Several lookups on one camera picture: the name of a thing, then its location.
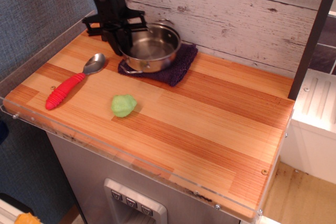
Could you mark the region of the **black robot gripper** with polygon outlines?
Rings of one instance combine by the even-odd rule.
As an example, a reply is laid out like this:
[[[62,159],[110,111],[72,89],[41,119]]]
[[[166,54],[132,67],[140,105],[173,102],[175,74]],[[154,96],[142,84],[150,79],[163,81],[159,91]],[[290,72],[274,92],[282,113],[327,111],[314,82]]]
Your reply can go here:
[[[122,56],[122,50],[133,46],[132,31],[146,28],[145,12],[127,7],[125,0],[93,0],[97,13],[86,17],[82,22],[87,27],[89,36],[103,36],[108,41],[114,53]]]

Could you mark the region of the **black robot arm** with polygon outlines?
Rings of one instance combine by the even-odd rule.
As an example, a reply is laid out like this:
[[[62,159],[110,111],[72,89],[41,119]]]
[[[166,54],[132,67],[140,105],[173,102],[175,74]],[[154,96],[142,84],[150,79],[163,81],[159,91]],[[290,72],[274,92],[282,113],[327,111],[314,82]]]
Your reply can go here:
[[[97,13],[85,17],[82,22],[90,36],[100,35],[116,55],[133,45],[132,33],[147,29],[145,12],[127,7],[125,0],[93,0]]]

